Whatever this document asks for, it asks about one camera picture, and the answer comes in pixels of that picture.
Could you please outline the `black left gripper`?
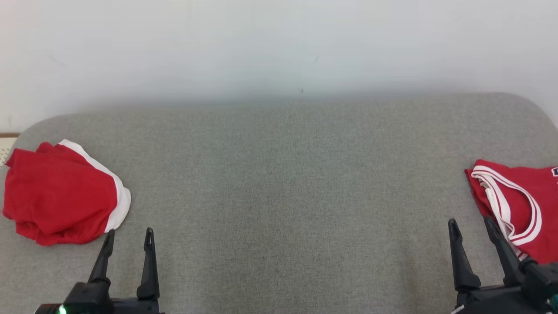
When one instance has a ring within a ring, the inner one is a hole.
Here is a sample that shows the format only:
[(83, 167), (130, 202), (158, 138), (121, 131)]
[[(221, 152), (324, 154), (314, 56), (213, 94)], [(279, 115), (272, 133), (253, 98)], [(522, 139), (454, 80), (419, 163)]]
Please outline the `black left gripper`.
[[(104, 239), (96, 262), (89, 276), (89, 283), (106, 281), (109, 258), (113, 252), (114, 229), (109, 230)], [(155, 235), (153, 229), (146, 229), (144, 241), (145, 261), (141, 284), (137, 287), (138, 300), (158, 300), (160, 297), (159, 273), (156, 260)], [(132, 299), (113, 299), (109, 308), (95, 309), (92, 306), (78, 309), (67, 304), (42, 304), (36, 314), (160, 314), (155, 303), (139, 302)]]

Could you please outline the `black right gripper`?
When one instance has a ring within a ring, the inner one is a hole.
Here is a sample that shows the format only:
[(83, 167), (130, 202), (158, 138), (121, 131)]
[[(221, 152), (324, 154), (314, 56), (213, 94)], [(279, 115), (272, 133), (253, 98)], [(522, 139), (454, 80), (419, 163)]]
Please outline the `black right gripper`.
[(484, 217), (484, 224), (504, 271), (504, 285), (481, 287), (466, 256), (458, 223), (449, 219), (453, 282), (458, 292), (452, 314), (556, 314), (557, 284), (522, 284), (524, 273), (514, 249), (494, 220)]

